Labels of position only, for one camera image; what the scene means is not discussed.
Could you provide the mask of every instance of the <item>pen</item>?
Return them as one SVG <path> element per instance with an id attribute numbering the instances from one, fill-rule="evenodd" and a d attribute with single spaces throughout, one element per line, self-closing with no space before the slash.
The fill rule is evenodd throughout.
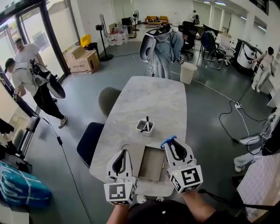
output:
<path id="1" fill-rule="evenodd" d="M 149 117 L 147 116 L 146 119 L 147 119 L 147 132 L 149 132 L 150 131 Z"/>

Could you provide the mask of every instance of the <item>blue handle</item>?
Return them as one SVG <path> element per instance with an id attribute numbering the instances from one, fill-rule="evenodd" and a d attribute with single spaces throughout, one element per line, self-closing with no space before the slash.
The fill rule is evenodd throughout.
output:
<path id="1" fill-rule="evenodd" d="M 165 139 L 163 143 L 161 143 L 161 149 L 163 149 L 163 145 L 167 142 L 171 142 L 172 139 L 177 138 L 177 136 L 173 135 L 171 138 Z"/>

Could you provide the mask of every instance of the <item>white marble table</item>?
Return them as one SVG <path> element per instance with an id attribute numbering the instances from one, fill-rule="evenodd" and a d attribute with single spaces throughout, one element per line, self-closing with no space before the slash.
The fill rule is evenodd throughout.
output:
<path id="1" fill-rule="evenodd" d="M 139 120 L 149 116 L 154 133 L 143 136 L 136 131 Z M 122 140 L 159 148 L 162 141 L 176 135 L 185 141 L 187 127 L 186 92 L 183 83 L 156 78 L 132 77 L 122 90 L 106 121 L 91 162 L 90 173 L 105 182 L 109 160 L 118 152 Z M 138 178 L 136 193 L 170 196 L 173 185 L 165 164 L 160 181 Z"/>

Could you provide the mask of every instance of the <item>cardboard box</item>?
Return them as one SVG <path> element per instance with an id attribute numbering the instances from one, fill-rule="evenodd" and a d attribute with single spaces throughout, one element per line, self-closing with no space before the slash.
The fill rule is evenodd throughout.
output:
<path id="1" fill-rule="evenodd" d="M 72 73 L 94 73 L 99 69 L 99 59 L 96 50 L 85 51 L 78 59 L 64 55 Z"/>
<path id="2" fill-rule="evenodd" d="M 74 59 L 80 58 L 85 53 L 86 53 L 86 50 L 83 49 L 82 46 L 75 46 L 70 51 L 67 52 L 67 54 L 71 54 L 74 57 Z"/>

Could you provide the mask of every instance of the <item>human hand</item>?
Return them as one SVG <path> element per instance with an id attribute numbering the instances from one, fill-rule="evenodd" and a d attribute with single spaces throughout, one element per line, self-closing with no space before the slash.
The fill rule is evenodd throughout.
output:
<path id="1" fill-rule="evenodd" d="M 177 61 L 178 61 L 178 63 L 179 63 L 180 65 L 182 65 L 182 64 L 184 63 L 184 60 L 182 60 L 182 59 L 177 60 Z"/>

